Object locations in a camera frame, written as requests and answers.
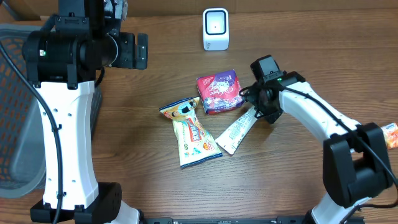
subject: plastic bin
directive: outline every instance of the plastic bin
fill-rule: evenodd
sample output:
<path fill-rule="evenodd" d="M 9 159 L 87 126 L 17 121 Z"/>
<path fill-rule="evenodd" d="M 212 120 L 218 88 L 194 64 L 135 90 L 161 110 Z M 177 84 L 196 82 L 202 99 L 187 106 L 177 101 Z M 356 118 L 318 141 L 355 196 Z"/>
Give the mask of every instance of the plastic bin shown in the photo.
<path fill-rule="evenodd" d="M 0 25 L 0 41 L 26 74 L 24 40 L 36 26 Z M 102 102 L 96 89 L 91 105 L 91 137 Z M 42 120 L 37 100 L 0 56 L 0 197 L 16 198 L 45 185 Z"/>

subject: candy wrapper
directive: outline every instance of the candy wrapper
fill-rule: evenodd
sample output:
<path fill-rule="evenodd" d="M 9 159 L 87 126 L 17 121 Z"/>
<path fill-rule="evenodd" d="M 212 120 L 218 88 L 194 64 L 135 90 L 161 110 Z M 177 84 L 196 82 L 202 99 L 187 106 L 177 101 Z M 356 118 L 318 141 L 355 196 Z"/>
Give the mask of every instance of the candy wrapper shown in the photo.
<path fill-rule="evenodd" d="M 392 123 L 381 128 L 384 134 L 384 140 L 388 149 L 398 147 L 398 126 Z"/>
<path fill-rule="evenodd" d="M 243 104 L 235 70 L 197 78 L 197 85 L 206 114 L 233 110 Z"/>
<path fill-rule="evenodd" d="M 159 109 L 173 120 L 181 168 L 223 155 L 211 134 L 199 123 L 195 114 L 198 102 L 199 97 L 191 97 Z"/>

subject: robotic arm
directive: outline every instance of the robotic arm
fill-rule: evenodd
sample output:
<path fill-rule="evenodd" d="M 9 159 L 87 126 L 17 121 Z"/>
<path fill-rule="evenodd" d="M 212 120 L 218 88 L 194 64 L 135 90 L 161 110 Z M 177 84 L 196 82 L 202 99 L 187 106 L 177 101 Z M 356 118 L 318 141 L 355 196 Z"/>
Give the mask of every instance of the robotic arm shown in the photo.
<path fill-rule="evenodd" d="M 285 111 L 298 119 L 323 144 L 326 195 L 303 223 L 340 223 L 354 207 L 392 185 L 392 177 L 361 145 L 362 139 L 390 170 L 384 135 L 374 123 L 361 125 L 321 99 L 297 72 L 282 72 L 268 55 L 251 65 L 257 82 L 241 94 L 257 109 L 256 117 L 273 124 Z M 353 161 L 352 152 L 364 152 Z"/>

